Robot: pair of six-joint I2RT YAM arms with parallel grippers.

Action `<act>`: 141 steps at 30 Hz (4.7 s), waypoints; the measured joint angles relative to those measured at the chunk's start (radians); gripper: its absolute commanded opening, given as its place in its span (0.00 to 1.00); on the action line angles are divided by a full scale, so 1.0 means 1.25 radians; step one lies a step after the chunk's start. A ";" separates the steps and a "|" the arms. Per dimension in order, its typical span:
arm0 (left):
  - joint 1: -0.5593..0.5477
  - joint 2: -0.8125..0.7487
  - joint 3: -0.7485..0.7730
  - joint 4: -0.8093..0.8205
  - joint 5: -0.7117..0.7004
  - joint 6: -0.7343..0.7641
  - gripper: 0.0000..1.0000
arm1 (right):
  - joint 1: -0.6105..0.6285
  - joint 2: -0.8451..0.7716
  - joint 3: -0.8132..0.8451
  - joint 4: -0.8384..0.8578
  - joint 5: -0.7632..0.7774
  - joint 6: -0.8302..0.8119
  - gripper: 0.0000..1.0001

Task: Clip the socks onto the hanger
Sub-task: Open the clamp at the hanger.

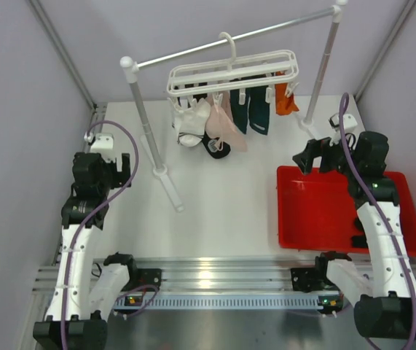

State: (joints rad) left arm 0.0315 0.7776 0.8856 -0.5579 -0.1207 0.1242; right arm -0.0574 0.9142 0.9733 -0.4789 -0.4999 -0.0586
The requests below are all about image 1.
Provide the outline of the white clip sock hanger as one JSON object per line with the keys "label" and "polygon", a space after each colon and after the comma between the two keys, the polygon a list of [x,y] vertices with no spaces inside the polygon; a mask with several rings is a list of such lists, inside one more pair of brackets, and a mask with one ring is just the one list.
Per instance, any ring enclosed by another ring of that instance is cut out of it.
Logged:
{"label": "white clip sock hanger", "polygon": [[238,56],[233,38],[227,32],[220,33],[219,37],[227,40],[230,57],[173,68],[167,83],[170,102],[176,103],[179,98],[193,98],[200,94],[217,95],[237,90],[240,103],[244,103],[246,90],[252,87],[265,87],[265,101],[269,102],[274,85],[297,79],[299,67],[293,51],[276,50]]}

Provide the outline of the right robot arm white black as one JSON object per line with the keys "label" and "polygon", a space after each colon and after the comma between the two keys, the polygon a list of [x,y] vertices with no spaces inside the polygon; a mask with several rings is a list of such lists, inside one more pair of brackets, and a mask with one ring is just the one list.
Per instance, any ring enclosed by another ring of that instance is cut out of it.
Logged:
{"label": "right robot arm white black", "polygon": [[353,308],[359,335],[370,346],[375,338],[399,339],[411,349],[416,341],[416,278],[404,244],[399,193],[384,174],[388,151],[386,136],[364,131],[352,149],[344,139],[311,139],[293,160],[304,175],[320,158],[321,173],[337,171],[346,177],[369,249],[371,279],[349,257],[330,253],[317,259],[323,265],[314,271],[316,284],[339,288]]}

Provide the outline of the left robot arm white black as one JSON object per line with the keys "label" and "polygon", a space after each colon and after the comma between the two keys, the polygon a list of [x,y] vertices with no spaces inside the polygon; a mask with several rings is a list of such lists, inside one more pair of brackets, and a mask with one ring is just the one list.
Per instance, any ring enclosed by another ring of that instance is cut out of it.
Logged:
{"label": "left robot arm white black", "polygon": [[122,289],[134,288],[139,272],[130,254],[109,255],[97,282],[91,282],[109,203],[128,187],[130,156],[122,164],[99,153],[78,152],[74,181],[61,209],[62,251],[54,294],[33,337],[43,349],[104,349],[108,318]]}

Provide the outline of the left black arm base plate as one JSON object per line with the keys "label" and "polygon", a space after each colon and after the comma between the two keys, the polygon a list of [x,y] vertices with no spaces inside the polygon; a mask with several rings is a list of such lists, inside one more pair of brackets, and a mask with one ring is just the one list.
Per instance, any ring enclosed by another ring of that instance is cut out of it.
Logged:
{"label": "left black arm base plate", "polygon": [[162,270],[160,268],[139,268],[133,286],[153,285],[160,288],[161,282]]}

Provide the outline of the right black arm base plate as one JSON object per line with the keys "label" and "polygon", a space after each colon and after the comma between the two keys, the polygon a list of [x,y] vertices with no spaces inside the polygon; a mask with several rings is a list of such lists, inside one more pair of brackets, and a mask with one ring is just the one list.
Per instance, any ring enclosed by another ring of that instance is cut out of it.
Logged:
{"label": "right black arm base plate", "polygon": [[292,268],[290,272],[294,291],[308,293],[322,290],[321,275],[315,268]]}

